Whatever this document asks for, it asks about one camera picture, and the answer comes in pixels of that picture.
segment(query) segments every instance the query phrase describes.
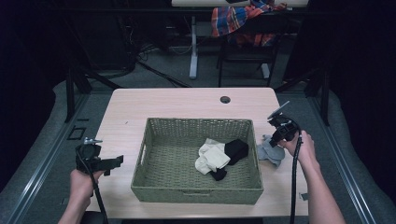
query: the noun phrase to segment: person's right arm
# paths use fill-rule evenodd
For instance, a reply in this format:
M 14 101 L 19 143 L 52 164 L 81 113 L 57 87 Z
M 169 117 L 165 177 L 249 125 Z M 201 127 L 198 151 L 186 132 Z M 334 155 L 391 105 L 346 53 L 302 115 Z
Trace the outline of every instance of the person's right arm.
M 278 144 L 286 148 L 293 156 L 297 145 L 298 134 L 292 141 L 280 141 Z M 327 186 L 320 171 L 315 154 L 314 141 L 306 131 L 302 131 L 303 143 L 300 147 L 298 161 L 304 172 L 308 186 L 308 215 L 310 224 L 346 223 L 344 217 Z

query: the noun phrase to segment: white cloth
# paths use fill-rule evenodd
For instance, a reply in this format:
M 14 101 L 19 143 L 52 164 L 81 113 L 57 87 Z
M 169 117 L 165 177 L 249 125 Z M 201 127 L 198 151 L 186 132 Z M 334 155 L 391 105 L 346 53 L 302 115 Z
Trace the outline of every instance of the white cloth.
M 206 175 L 227 165 L 230 158 L 224 153 L 224 146 L 224 143 L 207 138 L 198 151 L 200 157 L 195 162 L 195 168 Z

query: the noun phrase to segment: gray cloth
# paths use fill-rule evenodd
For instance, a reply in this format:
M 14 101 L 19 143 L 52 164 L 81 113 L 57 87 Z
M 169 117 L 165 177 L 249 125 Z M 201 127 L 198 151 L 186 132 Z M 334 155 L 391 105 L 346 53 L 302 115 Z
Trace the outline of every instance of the gray cloth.
M 264 142 L 261 145 L 257 146 L 259 160 L 269 160 L 276 167 L 278 167 L 282 160 L 285 158 L 285 149 L 279 146 L 271 147 L 271 135 L 266 134 L 263 137 Z

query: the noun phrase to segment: orange and blue cloth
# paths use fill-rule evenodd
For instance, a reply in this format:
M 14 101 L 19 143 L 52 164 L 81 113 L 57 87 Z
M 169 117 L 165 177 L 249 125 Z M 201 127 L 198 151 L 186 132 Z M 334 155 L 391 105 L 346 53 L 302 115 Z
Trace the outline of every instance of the orange and blue cloth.
M 246 7 L 215 7 L 212 12 L 212 35 L 228 35 L 243 26 L 246 20 L 254 18 L 262 13 L 273 10 L 284 10 L 285 3 L 275 5 L 274 0 L 263 2 L 262 0 L 250 0 Z M 237 45 L 252 44 L 253 46 L 271 45 L 276 35 L 229 35 L 229 41 Z

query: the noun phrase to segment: person's right hand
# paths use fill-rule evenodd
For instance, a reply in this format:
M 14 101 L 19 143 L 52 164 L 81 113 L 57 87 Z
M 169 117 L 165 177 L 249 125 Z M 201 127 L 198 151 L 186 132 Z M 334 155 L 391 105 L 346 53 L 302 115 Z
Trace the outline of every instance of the person's right hand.
M 291 156 L 294 156 L 294 151 L 297 146 L 298 137 L 299 134 L 296 133 L 291 141 L 287 142 L 285 140 L 282 140 L 279 141 L 277 144 L 287 149 Z M 301 165 L 318 163 L 315 154 L 315 143 L 314 140 L 312 140 L 311 135 L 308 134 L 306 131 L 302 130 L 301 137 L 303 141 L 301 143 L 300 152 L 298 155 L 298 161 L 300 162 Z

